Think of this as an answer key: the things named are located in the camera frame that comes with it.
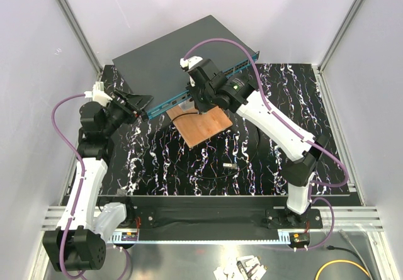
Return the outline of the grey network switch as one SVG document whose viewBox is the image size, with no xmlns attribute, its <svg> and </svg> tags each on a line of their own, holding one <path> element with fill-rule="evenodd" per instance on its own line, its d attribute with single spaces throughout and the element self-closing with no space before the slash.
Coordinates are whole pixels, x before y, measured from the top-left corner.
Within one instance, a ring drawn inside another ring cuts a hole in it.
<svg viewBox="0 0 403 280">
<path fill-rule="evenodd" d="M 214 16 L 208 15 L 113 59 L 113 65 L 134 94 L 150 95 L 148 119 L 190 98 L 190 78 L 179 66 L 187 52 L 214 64 L 230 76 L 249 66 L 246 54 L 228 43 L 242 42 Z"/>
</svg>

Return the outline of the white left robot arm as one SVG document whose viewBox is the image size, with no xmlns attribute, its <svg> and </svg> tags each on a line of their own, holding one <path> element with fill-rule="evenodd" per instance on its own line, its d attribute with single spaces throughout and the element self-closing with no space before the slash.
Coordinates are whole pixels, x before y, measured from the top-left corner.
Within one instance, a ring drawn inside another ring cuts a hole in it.
<svg viewBox="0 0 403 280">
<path fill-rule="evenodd" d="M 56 271 L 68 279 L 79 279 L 85 271 L 102 268 L 106 244 L 119 225 L 131 226 L 136 212 L 127 201 L 106 204 L 95 216 L 98 193 L 113 154 L 113 134 L 124 124 L 145 118 L 151 95 L 130 94 L 115 89 L 83 93 L 89 101 L 79 109 L 81 127 L 78 145 L 61 133 L 59 137 L 77 158 L 76 176 L 71 194 L 55 230 L 44 233 L 42 243 Z"/>
</svg>

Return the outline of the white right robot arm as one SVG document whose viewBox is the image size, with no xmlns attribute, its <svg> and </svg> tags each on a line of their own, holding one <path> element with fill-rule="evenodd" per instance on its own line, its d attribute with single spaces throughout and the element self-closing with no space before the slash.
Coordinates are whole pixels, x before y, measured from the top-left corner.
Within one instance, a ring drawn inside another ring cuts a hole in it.
<svg viewBox="0 0 403 280">
<path fill-rule="evenodd" d="M 226 77 L 210 60 L 193 56 L 181 59 L 180 67 L 190 78 L 187 90 L 196 109 L 205 113 L 219 107 L 251 122 L 286 154 L 281 176 L 288 183 L 286 220 L 301 227 L 309 219 L 309 182 L 321 157 L 315 136 L 295 124 L 278 108 L 267 107 L 257 82 L 243 74 Z"/>
</svg>

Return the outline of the wooden board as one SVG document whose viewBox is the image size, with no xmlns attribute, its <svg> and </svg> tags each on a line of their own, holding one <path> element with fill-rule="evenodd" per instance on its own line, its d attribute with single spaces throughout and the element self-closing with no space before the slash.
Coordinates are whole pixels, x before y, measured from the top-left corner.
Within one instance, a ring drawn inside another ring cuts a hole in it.
<svg viewBox="0 0 403 280">
<path fill-rule="evenodd" d="M 181 115 L 174 121 L 174 126 L 189 148 L 197 146 L 232 126 L 230 118 L 219 107 L 199 114 L 195 108 L 182 110 L 177 105 L 167 110 L 166 113 L 172 120 Z"/>
</svg>

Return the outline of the black marble mat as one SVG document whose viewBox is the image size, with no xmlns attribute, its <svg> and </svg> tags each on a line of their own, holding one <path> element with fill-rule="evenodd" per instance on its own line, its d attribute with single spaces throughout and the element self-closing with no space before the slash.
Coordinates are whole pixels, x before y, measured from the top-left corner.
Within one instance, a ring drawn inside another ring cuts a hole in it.
<svg viewBox="0 0 403 280">
<path fill-rule="evenodd" d="M 269 196 L 288 193 L 287 165 L 325 136 L 312 194 L 348 194 L 344 172 L 314 73 L 308 64 L 259 64 L 240 72 L 260 81 L 223 126 L 205 133 L 204 115 L 175 107 L 113 134 L 100 195 Z"/>
</svg>

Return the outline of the white packets pile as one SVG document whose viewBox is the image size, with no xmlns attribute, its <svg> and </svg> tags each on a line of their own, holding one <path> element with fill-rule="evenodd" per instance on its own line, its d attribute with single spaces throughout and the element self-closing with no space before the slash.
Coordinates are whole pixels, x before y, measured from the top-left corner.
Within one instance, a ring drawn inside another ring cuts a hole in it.
<svg viewBox="0 0 403 280">
<path fill-rule="evenodd" d="M 260 280 L 266 271 L 260 257 L 247 255 L 230 258 L 225 266 L 217 267 L 213 275 L 218 280 Z"/>
</svg>

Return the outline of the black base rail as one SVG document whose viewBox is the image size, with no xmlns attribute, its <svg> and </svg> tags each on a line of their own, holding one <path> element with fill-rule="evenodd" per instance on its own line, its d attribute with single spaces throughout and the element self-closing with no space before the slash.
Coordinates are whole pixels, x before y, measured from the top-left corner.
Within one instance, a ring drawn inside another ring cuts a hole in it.
<svg viewBox="0 0 403 280">
<path fill-rule="evenodd" d="M 284 196 L 105 196 L 109 202 L 127 205 L 127 219 L 118 228 L 139 230 L 140 240 L 263 241 L 277 238 L 281 230 L 323 228 L 319 210 L 310 208 L 301 217 L 286 208 Z"/>
</svg>

